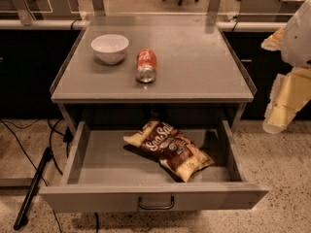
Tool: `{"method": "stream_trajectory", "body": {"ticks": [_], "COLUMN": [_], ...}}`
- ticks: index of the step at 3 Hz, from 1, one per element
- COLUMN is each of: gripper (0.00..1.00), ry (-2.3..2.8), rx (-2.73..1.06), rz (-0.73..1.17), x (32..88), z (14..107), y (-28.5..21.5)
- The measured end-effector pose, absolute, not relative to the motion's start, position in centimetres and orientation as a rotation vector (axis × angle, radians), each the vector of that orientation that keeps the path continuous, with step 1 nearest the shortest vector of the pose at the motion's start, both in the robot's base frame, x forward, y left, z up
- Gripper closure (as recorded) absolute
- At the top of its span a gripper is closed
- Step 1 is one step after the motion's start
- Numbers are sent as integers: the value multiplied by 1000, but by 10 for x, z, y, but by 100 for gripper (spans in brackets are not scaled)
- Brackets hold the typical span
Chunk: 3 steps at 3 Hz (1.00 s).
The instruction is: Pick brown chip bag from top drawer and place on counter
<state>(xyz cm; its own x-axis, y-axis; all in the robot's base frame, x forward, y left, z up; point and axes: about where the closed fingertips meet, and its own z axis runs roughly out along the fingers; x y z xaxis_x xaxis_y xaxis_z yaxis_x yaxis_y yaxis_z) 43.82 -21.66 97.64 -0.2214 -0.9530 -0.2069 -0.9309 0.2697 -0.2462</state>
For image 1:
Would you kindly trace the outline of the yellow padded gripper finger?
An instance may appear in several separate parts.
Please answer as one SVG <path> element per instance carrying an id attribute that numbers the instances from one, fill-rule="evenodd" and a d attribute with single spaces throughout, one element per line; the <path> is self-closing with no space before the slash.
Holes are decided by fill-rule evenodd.
<path id="1" fill-rule="evenodd" d="M 272 35 L 270 35 L 268 38 L 264 39 L 263 42 L 261 43 L 261 47 L 264 50 L 270 51 L 280 50 L 283 43 L 283 34 L 284 28 L 281 27 L 278 30 L 276 30 Z"/>
<path id="2" fill-rule="evenodd" d="M 264 114 L 263 130 L 270 134 L 281 133 L 310 100 L 310 69 L 292 68 L 287 75 L 278 74 Z"/>

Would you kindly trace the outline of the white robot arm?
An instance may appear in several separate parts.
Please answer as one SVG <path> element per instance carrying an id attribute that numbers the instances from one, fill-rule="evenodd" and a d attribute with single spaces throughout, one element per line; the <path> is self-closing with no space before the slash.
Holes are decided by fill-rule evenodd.
<path id="1" fill-rule="evenodd" d="M 261 47 L 281 52 L 293 68 L 278 74 L 270 91 L 262 128 L 270 134 L 284 131 L 311 101 L 311 0 L 305 0 L 287 24 L 266 38 Z"/>

